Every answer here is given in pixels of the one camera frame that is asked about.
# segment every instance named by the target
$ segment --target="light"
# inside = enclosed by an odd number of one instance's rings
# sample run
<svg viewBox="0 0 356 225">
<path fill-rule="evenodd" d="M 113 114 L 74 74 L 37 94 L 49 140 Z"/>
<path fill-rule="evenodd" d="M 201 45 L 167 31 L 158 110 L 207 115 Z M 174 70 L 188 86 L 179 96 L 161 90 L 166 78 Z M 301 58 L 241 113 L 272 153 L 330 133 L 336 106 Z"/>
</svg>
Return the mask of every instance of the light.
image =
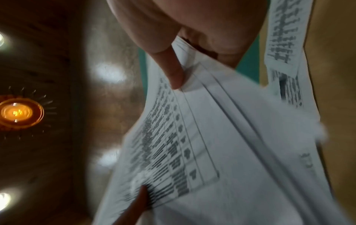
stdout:
<svg viewBox="0 0 356 225">
<path fill-rule="evenodd" d="M 27 120 L 33 115 L 33 110 L 25 104 L 13 103 L 6 105 L 1 110 L 1 116 L 4 119 L 14 121 L 15 123 Z"/>
<path fill-rule="evenodd" d="M 0 34 L 0 47 L 5 43 L 4 37 Z"/>
<path fill-rule="evenodd" d="M 6 208 L 11 201 L 11 196 L 8 193 L 0 193 L 0 211 Z"/>
</svg>

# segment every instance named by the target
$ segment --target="orange light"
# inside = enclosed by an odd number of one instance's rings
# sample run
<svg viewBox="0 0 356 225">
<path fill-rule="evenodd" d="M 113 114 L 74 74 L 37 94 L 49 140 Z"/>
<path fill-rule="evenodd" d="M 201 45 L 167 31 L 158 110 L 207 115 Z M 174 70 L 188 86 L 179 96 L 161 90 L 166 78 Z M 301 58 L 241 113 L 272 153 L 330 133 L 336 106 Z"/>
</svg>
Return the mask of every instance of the orange light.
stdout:
<svg viewBox="0 0 356 225">
<path fill-rule="evenodd" d="M 1 110 L 1 116 L 4 119 L 15 123 L 31 118 L 33 111 L 30 107 L 21 103 L 12 103 L 6 105 Z"/>
</svg>

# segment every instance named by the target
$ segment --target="green surface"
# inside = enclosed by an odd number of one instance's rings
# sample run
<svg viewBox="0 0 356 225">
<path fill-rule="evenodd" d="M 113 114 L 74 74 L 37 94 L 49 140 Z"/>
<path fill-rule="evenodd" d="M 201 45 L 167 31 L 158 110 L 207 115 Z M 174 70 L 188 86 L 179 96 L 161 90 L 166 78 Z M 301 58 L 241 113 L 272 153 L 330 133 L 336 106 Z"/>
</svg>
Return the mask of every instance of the green surface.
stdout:
<svg viewBox="0 0 356 225">
<path fill-rule="evenodd" d="M 236 71 L 249 77 L 251 80 L 259 83 L 260 78 L 260 36 L 257 36 L 256 40 L 252 43 L 241 62 L 238 64 Z M 138 50 L 138 56 L 140 61 L 140 70 L 142 85 L 144 87 L 144 94 L 147 97 L 147 66 L 146 66 L 146 53 L 142 49 Z"/>
</svg>

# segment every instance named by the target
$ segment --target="person's palm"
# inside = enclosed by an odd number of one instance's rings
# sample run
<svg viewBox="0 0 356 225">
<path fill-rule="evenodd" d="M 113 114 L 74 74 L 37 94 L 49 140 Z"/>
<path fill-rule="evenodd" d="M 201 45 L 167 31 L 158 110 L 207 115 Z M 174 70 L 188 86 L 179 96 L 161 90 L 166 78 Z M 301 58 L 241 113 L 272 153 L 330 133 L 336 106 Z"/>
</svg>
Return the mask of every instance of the person's palm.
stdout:
<svg viewBox="0 0 356 225">
<path fill-rule="evenodd" d="M 266 0 L 108 0 L 131 37 L 162 68 L 173 89 L 184 82 L 171 47 L 177 35 L 193 47 L 235 67 L 256 38 Z"/>
</svg>

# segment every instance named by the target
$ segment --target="white light bulb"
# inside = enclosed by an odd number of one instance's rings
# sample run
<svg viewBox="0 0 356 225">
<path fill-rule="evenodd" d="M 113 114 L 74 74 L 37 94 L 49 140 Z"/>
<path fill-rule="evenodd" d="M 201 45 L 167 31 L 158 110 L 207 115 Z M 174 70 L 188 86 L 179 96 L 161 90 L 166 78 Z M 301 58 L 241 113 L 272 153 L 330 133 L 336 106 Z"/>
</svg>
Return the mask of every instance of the white light bulb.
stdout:
<svg viewBox="0 0 356 225">
<path fill-rule="evenodd" d="M 0 193 L 0 211 L 6 208 L 11 201 L 11 196 L 8 193 Z"/>
</svg>

